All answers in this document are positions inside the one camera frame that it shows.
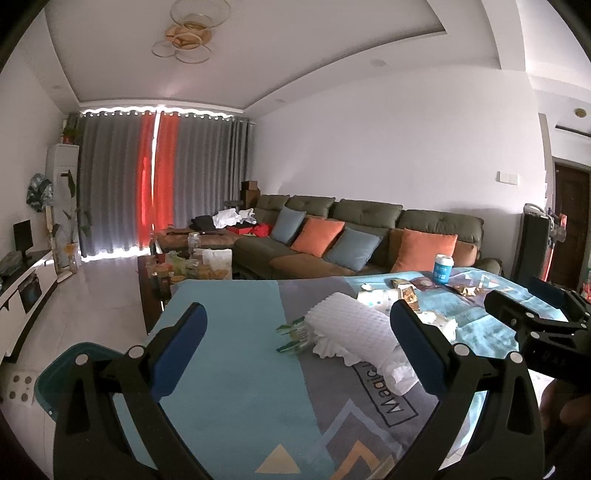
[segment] tiled floor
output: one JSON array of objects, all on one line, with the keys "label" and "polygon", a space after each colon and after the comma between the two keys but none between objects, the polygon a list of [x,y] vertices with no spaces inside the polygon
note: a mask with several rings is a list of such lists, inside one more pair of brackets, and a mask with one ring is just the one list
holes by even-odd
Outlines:
[{"label": "tiled floor", "polygon": [[[145,335],[137,259],[90,262],[58,285],[27,336],[18,362],[0,365],[0,381],[4,385],[14,370],[40,373],[79,342],[125,352]],[[0,409],[33,461],[53,478],[55,422],[36,400],[31,407],[4,401]]]}]

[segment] blue cup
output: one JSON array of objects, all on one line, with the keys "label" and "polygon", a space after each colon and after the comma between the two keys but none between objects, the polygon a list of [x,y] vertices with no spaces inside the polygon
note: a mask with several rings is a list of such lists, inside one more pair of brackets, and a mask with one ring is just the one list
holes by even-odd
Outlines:
[{"label": "blue cup", "polygon": [[438,255],[435,257],[435,266],[433,267],[433,281],[445,285],[449,281],[449,275],[452,273],[453,258],[447,255]]}]

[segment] blue bedsheet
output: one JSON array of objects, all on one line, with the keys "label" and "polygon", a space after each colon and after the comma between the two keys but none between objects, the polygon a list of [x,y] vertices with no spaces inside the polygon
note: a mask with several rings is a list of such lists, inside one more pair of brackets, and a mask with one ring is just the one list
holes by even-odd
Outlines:
[{"label": "blue bedsheet", "polygon": [[[422,310],[455,318],[457,341],[477,354],[504,358],[517,349],[514,332],[479,306],[482,295],[464,299],[445,288],[425,287],[421,280],[426,279],[418,272],[181,284],[146,343],[160,329],[175,324],[192,302],[205,306],[206,335],[176,390],[162,399],[161,406],[216,480],[272,480],[285,478],[286,473],[299,480],[328,480],[336,471],[345,473],[339,478],[364,478],[375,462],[389,455],[398,459],[404,453],[435,405],[434,397],[420,385],[381,404],[374,390],[378,384],[364,377],[373,375],[370,365],[345,367],[342,359],[321,360],[310,351],[299,356],[275,351],[285,343],[275,332],[277,326],[304,315],[334,291],[355,296],[362,284],[387,288],[384,280],[394,276],[419,286]],[[542,317],[563,319],[524,288],[483,271],[455,269],[450,279],[471,281],[506,291]],[[472,428],[483,398],[477,394],[470,409]],[[153,466],[122,397],[116,395],[114,402],[136,458]],[[352,467],[349,457],[361,452],[362,460]]]}]

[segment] light switch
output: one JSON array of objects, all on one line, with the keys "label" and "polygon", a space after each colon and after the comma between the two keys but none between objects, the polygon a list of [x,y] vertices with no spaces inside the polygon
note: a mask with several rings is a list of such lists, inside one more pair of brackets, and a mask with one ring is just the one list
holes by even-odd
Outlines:
[{"label": "light switch", "polygon": [[519,174],[518,173],[504,173],[499,172],[497,181],[500,183],[508,183],[509,185],[519,185]]}]

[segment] person's hand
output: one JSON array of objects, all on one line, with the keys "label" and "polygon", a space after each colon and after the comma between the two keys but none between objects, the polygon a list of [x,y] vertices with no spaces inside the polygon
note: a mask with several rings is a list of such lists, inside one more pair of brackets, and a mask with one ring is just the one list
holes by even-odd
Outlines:
[{"label": "person's hand", "polygon": [[[546,430],[553,418],[553,403],[560,392],[556,388],[556,380],[549,384],[540,402],[540,416],[542,418],[542,428]],[[591,394],[584,395],[564,404],[560,410],[560,421],[568,427],[582,427],[591,423]]]}]

